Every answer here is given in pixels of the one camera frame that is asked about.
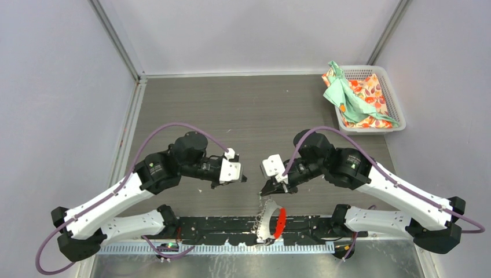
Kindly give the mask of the red handled metal keyring holder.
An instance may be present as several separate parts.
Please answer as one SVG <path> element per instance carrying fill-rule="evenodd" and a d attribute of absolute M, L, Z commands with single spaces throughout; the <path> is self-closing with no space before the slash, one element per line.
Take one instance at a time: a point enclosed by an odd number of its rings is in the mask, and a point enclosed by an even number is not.
<path fill-rule="evenodd" d="M 252 228 L 257 236 L 257 243 L 268 246 L 281 238 L 286 226 L 286 217 L 286 209 L 283 206 L 278 205 L 271 197 L 263 197 Z"/>

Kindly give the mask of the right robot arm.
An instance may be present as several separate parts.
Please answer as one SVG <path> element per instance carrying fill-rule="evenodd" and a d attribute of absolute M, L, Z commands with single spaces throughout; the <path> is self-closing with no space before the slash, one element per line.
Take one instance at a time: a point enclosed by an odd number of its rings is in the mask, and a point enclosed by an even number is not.
<path fill-rule="evenodd" d="M 461 241 L 459 216 L 466 203 L 459 197 L 432 195 L 398 178 L 359 147 L 337 148 L 325 135 L 309 130 L 293 140 L 297 153 L 282 160 L 271 155 L 261 163 L 267 181 L 261 196 L 296 193 L 298 186 L 317 177 L 330 184 L 376 197 L 391 206 L 391 211 L 363 209 L 338 204 L 328 223 L 337 237 L 360 232 L 378 232 L 410 238 L 418 247 L 446 254 Z"/>

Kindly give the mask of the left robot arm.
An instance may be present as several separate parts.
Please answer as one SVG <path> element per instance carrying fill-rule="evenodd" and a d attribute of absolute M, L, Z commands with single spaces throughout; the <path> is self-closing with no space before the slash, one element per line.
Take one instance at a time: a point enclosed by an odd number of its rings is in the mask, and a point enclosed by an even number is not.
<path fill-rule="evenodd" d="M 179 185 L 182 177 L 209 181 L 212 188 L 246 182 L 239 155 L 227 149 L 221 156 L 207 156 L 208 139 L 190 131 L 165 151 L 147 155 L 114 186 L 75 207 L 52 210 L 54 226 L 60 228 L 57 243 L 71 262 L 82 261 L 111 243 L 139 236 L 172 239 L 179 220 L 170 206 L 139 215 L 120 217 L 133 205 Z"/>

